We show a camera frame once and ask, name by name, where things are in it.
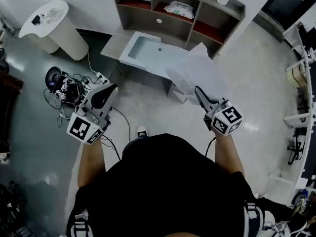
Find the black t-shirt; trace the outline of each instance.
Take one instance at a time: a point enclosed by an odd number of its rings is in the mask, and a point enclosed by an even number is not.
[[[238,237],[251,196],[240,172],[226,174],[187,141],[157,135],[132,143],[104,176],[79,189],[68,235],[74,215],[87,208],[94,237]]]

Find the white sneaker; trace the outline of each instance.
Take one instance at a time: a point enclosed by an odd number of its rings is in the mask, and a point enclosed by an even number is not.
[[[148,136],[147,128],[144,125],[141,125],[137,128],[137,138],[142,136]]]

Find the white package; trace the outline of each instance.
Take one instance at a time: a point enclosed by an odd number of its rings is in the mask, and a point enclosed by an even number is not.
[[[166,68],[166,73],[191,104],[199,105],[195,87],[199,86],[210,100],[228,98],[223,77],[207,55],[207,48],[200,43],[193,48],[186,59]]]
[[[193,19],[195,14],[194,7],[179,1],[170,2],[164,9],[169,13],[174,13],[189,19]]]

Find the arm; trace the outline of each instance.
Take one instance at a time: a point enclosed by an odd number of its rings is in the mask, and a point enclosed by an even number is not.
[[[215,162],[229,174],[240,171],[245,176],[232,136],[216,131],[215,136]]]
[[[84,144],[78,173],[79,188],[92,183],[104,171],[101,140],[96,140],[92,145]]]

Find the white cloth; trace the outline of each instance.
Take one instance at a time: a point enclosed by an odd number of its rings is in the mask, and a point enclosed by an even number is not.
[[[166,73],[191,104],[199,105],[195,87],[199,86],[210,100],[227,98],[228,91],[223,77],[207,55],[207,48],[200,43],[186,59],[166,68]]]

